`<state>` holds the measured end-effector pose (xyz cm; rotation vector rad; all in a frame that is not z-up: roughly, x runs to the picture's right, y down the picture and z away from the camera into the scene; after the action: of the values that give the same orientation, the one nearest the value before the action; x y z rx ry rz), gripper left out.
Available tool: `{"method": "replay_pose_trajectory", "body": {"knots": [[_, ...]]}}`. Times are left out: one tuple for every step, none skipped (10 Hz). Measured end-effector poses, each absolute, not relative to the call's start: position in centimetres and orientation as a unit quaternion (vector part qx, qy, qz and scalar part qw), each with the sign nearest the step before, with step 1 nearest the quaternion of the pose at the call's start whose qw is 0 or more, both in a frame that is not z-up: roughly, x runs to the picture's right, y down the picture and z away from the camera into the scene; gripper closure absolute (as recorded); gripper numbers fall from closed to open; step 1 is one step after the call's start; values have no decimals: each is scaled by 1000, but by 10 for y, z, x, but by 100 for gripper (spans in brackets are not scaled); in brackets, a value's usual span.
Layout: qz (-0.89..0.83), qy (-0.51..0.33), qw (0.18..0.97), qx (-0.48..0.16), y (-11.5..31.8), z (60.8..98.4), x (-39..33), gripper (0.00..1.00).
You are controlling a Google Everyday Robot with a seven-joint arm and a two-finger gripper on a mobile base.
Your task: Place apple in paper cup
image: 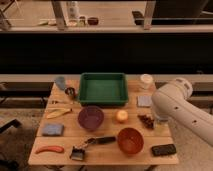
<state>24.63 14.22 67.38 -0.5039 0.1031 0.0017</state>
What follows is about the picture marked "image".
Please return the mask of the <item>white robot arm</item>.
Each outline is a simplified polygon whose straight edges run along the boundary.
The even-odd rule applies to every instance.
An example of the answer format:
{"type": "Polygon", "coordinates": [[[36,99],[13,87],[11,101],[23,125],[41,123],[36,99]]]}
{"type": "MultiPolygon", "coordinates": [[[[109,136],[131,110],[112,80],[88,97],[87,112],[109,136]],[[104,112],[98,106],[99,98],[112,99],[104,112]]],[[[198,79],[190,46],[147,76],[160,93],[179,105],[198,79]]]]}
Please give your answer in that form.
{"type": "Polygon", "coordinates": [[[167,121],[172,117],[213,146],[213,115],[187,101],[192,92],[187,79],[175,78],[152,94],[152,111],[157,120],[167,121]]]}

